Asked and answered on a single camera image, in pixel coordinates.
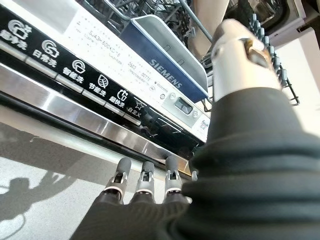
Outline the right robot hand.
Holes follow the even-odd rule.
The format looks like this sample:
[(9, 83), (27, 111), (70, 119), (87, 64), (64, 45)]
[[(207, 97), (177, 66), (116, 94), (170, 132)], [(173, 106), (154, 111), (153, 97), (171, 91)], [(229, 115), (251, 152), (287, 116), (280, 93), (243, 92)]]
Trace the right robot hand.
[(164, 204), (117, 204), (102, 192), (74, 240), (317, 240), (320, 139), (281, 91), (264, 44), (235, 19), (212, 39), (213, 96), (206, 144)]

